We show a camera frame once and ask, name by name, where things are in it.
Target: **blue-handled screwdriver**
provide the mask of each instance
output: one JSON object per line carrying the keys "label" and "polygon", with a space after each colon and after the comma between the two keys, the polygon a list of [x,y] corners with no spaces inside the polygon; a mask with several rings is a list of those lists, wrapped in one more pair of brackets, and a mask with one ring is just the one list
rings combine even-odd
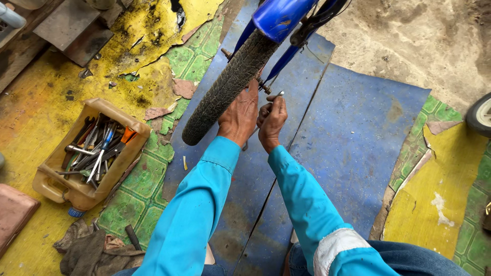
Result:
{"label": "blue-handled screwdriver", "polygon": [[112,124],[112,126],[111,126],[111,129],[108,131],[108,134],[106,135],[106,137],[104,139],[104,142],[102,143],[101,153],[99,154],[99,157],[97,158],[97,161],[96,161],[96,163],[94,165],[94,168],[90,172],[89,178],[87,178],[87,183],[90,182],[90,180],[94,176],[95,171],[99,168],[99,165],[101,163],[102,156],[104,155],[104,151],[106,151],[106,150],[109,149],[109,143],[111,142],[111,138],[114,135],[114,132],[116,131],[116,127],[117,127],[117,122],[114,122]]}

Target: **blue cap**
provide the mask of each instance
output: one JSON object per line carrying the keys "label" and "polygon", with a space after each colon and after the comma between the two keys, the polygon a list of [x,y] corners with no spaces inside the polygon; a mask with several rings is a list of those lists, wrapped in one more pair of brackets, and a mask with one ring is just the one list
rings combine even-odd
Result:
{"label": "blue cap", "polygon": [[68,210],[68,214],[74,218],[80,218],[85,214],[85,211],[79,211],[73,207],[70,207],[70,209]]}

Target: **bicycle tire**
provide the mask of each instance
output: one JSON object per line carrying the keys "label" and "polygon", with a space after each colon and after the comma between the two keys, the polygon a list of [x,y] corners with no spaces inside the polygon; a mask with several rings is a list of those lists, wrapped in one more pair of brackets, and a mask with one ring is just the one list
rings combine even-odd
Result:
{"label": "bicycle tire", "polygon": [[192,113],[181,136],[184,143],[194,146],[201,141],[278,46],[258,30],[249,36]]}

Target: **hand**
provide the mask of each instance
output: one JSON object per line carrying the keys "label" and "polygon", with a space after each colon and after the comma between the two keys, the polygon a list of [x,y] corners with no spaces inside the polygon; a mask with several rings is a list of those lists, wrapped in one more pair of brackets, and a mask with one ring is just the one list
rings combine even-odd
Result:
{"label": "hand", "polygon": [[223,136],[242,147],[254,130],[257,114],[257,91],[259,84],[256,79],[249,83],[249,92],[245,89],[218,119],[217,136]]}
{"label": "hand", "polygon": [[259,110],[256,124],[259,127],[259,141],[269,154],[279,146],[279,132],[285,124],[288,113],[286,112],[286,101],[281,96],[269,96],[268,103]]}

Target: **shirt cuff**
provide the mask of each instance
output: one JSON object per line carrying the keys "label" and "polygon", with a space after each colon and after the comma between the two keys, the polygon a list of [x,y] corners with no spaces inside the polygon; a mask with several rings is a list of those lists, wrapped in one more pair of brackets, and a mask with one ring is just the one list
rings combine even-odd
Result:
{"label": "shirt cuff", "polygon": [[297,161],[293,159],[293,157],[288,153],[288,151],[286,151],[286,149],[282,145],[274,148],[270,152],[270,156],[268,157],[268,164],[270,165],[275,175],[278,175],[281,169],[283,169],[283,167],[285,167],[290,162]]}
{"label": "shirt cuff", "polygon": [[220,165],[228,170],[230,174],[233,174],[240,152],[241,148],[235,142],[225,137],[217,136],[208,145],[201,160]]}

